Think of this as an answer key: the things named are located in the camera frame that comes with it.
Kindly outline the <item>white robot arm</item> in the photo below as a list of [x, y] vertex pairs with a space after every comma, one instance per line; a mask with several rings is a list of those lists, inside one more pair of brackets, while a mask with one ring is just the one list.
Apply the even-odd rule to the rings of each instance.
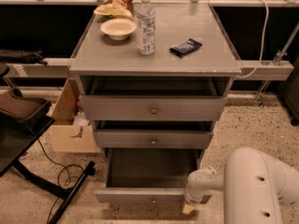
[[188, 215], [212, 190], [223, 193], [224, 224], [283, 224], [280, 206], [299, 204], [299, 171], [260, 150], [238, 148], [223, 173], [207, 166], [189, 174], [182, 212]]

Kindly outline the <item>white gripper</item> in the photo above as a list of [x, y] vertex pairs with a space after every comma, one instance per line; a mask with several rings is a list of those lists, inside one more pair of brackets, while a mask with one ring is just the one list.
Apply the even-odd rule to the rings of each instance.
[[205, 167], [191, 172], [184, 191], [185, 204], [182, 208], [184, 215], [195, 210], [197, 204], [206, 204], [211, 198], [211, 191], [218, 187], [218, 175], [216, 170]]

